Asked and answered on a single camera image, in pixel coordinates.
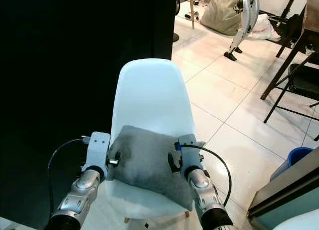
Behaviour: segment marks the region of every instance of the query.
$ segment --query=chair backrest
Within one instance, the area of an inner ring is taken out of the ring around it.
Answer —
[[[195,133],[185,84],[174,63],[140,59],[123,66],[114,100],[110,145],[124,125],[175,137]]]

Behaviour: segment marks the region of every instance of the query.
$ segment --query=chair seat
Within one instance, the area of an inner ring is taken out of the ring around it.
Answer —
[[[125,218],[159,218],[187,211],[161,194],[118,180],[104,181],[99,187],[105,189],[108,204]]]
[[[289,73],[297,66],[298,64],[290,65]],[[301,66],[291,79],[292,84],[289,87],[291,92],[319,101],[319,69]]]

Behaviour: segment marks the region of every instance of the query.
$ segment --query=black cable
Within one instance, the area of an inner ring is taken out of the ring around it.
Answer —
[[[230,197],[230,193],[231,193],[231,175],[230,175],[230,171],[225,163],[225,161],[216,153],[214,153],[213,151],[210,151],[204,147],[200,147],[200,146],[196,146],[196,145],[190,145],[190,144],[185,144],[185,145],[181,145],[181,147],[187,147],[187,148],[197,148],[197,149],[201,149],[201,150],[204,150],[206,152],[209,152],[210,154],[214,155],[216,158],[218,158],[225,166],[226,170],[227,170],[227,174],[228,174],[228,180],[229,180],[229,186],[228,186],[228,193],[227,193],[227,196],[225,198],[225,201],[224,201],[224,206],[226,206],[228,200],[229,200],[229,197]]]
[[[49,163],[48,163],[48,167],[47,167],[47,174],[48,174],[48,181],[49,181],[49,200],[50,200],[50,217],[52,217],[53,215],[53,212],[54,212],[54,201],[53,201],[53,190],[52,190],[52,181],[51,181],[51,171],[50,171],[50,167],[51,167],[51,162],[55,156],[55,154],[60,151],[63,147],[65,147],[66,145],[70,144],[70,143],[73,143],[73,142],[78,142],[78,141],[82,141],[82,139],[73,139],[73,140],[70,140],[68,142],[65,142],[64,144],[60,145],[54,152],[53,154],[51,155],[51,158],[49,160]]]

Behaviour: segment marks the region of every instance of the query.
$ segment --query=white plastic bag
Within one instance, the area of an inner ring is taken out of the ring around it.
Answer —
[[[269,39],[273,41],[279,41],[280,35],[278,35],[270,21],[267,14],[260,14],[253,31],[249,34],[253,39]]]

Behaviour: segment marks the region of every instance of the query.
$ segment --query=black folding chair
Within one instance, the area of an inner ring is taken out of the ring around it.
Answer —
[[[319,105],[319,69],[305,66],[305,64],[316,54],[318,54],[318,52],[312,53],[301,64],[290,65],[289,74],[276,84],[276,88],[282,89],[283,91],[279,95],[274,106],[272,107],[266,119],[264,120],[264,123],[267,123],[268,119],[274,112],[275,108],[284,109],[289,112],[299,114],[299,115],[319,121],[318,118],[315,118],[313,116],[299,113],[297,111],[278,105],[279,101],[282,99],[286,91],[318,101],[318,103],[312,104],[309,107],[314,107],[316,105]],[[278,87],[278,85],[280,85],[282,82],[284,82],[287,79],[288,79],[288,83],[286,84],[284,88]],[[319,140],[319,135],[315,138],[315,141],[318,141],[318,140]]]

